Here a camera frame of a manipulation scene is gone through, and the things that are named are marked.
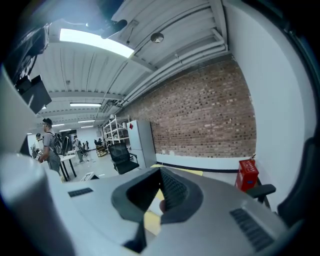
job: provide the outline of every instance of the fluorescent light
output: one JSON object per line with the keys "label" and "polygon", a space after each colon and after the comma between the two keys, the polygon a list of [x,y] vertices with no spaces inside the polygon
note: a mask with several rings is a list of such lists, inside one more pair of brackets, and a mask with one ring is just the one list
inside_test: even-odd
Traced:
{"label": "fluorescent light", "polygon": [[56,127],[56,126],[64,126],[65,124],[64,123],[59,123],[59,124],[54,124],[52,125],[52,127]]}
{"label": "fluorescent light", "polygon": [[101,103],[70,103],[71,107],[101,107]]}
{"label": "fluorescent light", "polygon": [[85,120],[85,121],[78,121],[78,123],[90,123],[90,122],[94,122],[96,120]]}
{"label": "fluorescent light", "polygon": [[113,41],[111,39],[102,39],[100,35],[73,29],[61,28],[60,41],[99,47],[124,56],[126,58],[129,58],[134,52],[134,50],[119,42]]}

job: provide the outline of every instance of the white refrigerator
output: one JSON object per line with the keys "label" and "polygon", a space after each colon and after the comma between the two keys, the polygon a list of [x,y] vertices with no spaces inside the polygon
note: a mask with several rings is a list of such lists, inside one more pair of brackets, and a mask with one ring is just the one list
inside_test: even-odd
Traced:
{"label": "white refrigerator", "polygon": [[131,153],[135,154],[139,169],[149,168],[157,163],[154,139],[150,122],[134,120],[127,123]]}

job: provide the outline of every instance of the table leg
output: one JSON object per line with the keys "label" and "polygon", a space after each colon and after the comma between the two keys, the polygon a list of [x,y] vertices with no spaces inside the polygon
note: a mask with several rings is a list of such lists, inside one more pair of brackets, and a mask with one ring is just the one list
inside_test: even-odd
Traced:
{"label": "table leg", "polygon": [[65,174],[67,175],[68,178],[70,178],[69,177],[69,173],[68,173],[67,168],[66,168],[66,165],[65,165],[65,162],[62,162],[62,165],[63,165],[64,171],[65,171]]}
{"label": "table leg", "polygon": [[67,179],[67,177],[66,177],[66,175],[65,175],[65,172],[64,172],[64,169],[62,168],[61,163],[60,163],[60,168],[61,168],[61,171],[62,171],[62,174],[63,174],[64,180],[67,182],[67,181],[68,181],[68,179]]}
{"label": "table leg", "polygon": [[69,163],[70,163],[70,166],[71,166],[71,169],[72,169],[74,177],[77,177],[75,169],[74,169],[74,166],[72,165],[71,159],[69,159]]}

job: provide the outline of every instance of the red fire extinguisher box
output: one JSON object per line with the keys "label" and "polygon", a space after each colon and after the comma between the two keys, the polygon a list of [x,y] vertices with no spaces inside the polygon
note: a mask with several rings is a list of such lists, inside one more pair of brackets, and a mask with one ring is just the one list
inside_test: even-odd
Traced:
{"label": "red fire extinguisher box", "polygon": [[235,180],[235,186],[238,189],[245,192],[255,186],[259,174],[255,163],[253,159],[239,161],[239,171]]}

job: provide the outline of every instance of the chair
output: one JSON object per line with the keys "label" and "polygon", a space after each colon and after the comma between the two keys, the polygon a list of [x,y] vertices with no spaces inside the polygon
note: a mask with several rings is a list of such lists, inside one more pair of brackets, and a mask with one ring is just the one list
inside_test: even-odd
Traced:
{"label": "chair", "polygon": [[[110,145],[108,146],[108,150],[111,155],[111,161],[114,169],[119,174],[125,174],[139,167],[137,155],[129,153],[125,143]],[[130,155],[135,157],[136,162],[130,161]]]}

